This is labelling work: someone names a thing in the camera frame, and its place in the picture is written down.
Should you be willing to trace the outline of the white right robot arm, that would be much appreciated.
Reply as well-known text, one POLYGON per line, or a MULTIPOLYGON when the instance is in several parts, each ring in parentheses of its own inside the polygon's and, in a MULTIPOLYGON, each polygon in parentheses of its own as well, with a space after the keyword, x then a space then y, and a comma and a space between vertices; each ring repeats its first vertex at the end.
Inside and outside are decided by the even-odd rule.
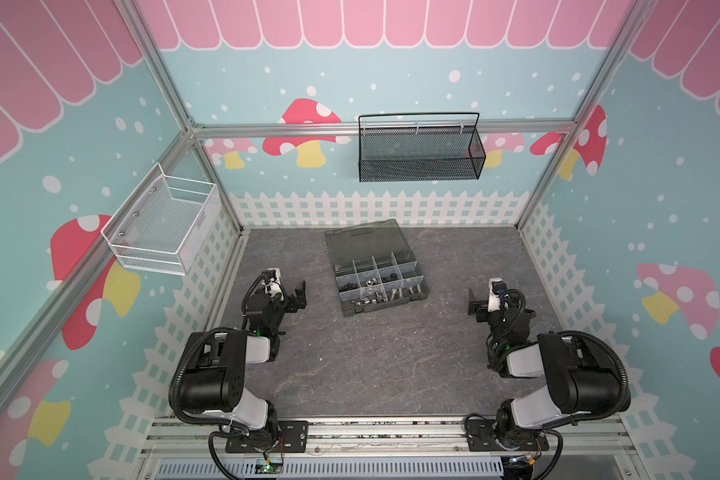
POLYGON ((475 449, 542 448, 549 430, 601 420, 629 408, 628 373, 615 350, 578 330, 539 333, 531 339, 536 312, 526 306, 525 295, 503 279, 490 281, 484 300, 470 292, 468 314, 489 326, 489 370, 507 379, 545 381, 528 395, 503 401, 493 418, 465 417, 464 429, 475 449))

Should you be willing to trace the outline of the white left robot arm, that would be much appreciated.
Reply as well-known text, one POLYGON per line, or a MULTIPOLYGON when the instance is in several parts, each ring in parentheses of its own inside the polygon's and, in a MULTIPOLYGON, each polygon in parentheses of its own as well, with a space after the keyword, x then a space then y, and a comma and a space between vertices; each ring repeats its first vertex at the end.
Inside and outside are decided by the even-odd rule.
POLYGON ((169 406, 180 421, 214 425, 264 450, 281 437, 273 404, 245 387, 246 367, 273 362, 287 314, 307 307, 306 283, 292 292, 278 268, 262 271, 244 294, 239 328, 219 326, 190 335, 169 387, 169 406))

